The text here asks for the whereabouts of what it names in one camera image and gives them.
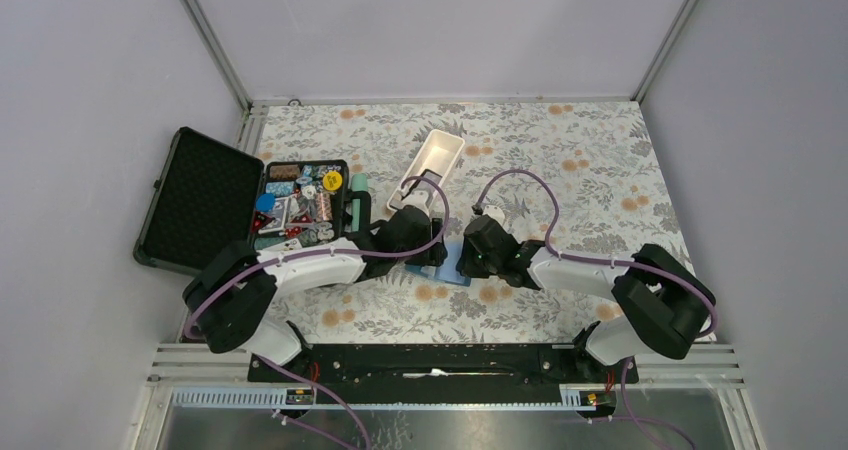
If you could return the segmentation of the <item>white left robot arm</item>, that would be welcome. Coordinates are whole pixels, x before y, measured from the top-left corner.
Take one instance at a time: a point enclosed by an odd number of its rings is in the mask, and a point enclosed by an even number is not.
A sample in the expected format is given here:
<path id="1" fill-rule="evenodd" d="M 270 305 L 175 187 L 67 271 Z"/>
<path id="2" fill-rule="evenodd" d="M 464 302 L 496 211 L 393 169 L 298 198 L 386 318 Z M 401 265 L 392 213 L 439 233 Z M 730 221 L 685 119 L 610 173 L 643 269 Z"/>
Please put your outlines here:
<path id="1" fill-rule="evenodd" d="M 311 357 L 295 326 L 270 316 L 272 304 L 318 287 L 380 278 L 408 259 L 441 264 L 444 232 L 443 218 L 407 205 L 387 220 L 305 249 L 257 251 L 235 241 L 184 290 L 183 334 L 215 354 L 243 349 L 285 380 L 299 380 Z"/>

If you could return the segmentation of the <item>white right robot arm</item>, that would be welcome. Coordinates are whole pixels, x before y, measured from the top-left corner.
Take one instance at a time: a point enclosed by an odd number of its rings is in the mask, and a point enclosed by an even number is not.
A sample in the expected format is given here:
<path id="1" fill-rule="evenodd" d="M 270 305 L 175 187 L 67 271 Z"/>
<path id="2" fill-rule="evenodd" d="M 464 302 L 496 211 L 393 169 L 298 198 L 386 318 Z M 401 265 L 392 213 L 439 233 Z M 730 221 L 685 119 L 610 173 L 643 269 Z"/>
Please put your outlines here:
<path id="1" fill-rule="evenodd" d="M 518 242 L 489 216 L 463 234 L 458 272 L 497 277 L 514 288 L 569 290 L 615 302 L 621 316 L 592 324 L 576 338 L 575 372 L 597 382 L 613 364 L 636 355 L 681 360 L 714 327 L 716 299 L 663 247 L 645 244 L 628 259 L 578 253 L 563 256 L 541 240 Z"/>

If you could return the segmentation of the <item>blue leather card holder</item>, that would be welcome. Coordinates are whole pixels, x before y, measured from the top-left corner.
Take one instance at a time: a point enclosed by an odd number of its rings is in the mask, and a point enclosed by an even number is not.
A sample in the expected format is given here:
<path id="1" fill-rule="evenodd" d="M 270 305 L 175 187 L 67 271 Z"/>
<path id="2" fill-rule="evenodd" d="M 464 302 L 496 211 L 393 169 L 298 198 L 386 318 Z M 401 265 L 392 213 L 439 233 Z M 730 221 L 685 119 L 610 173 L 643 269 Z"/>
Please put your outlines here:
<path id="1" fill-rule="evenodd" d="M 423 277 L 431 281 L 470 287 L 472 279 L 461 275 L 456 269 L 462 252 L 462 241 L 459 239 L 448 240 L 445 242 L 445 248 L 447 251 L 447 257 L 440 266 L 406 265 L 405 270 L 415 276 Z"/>

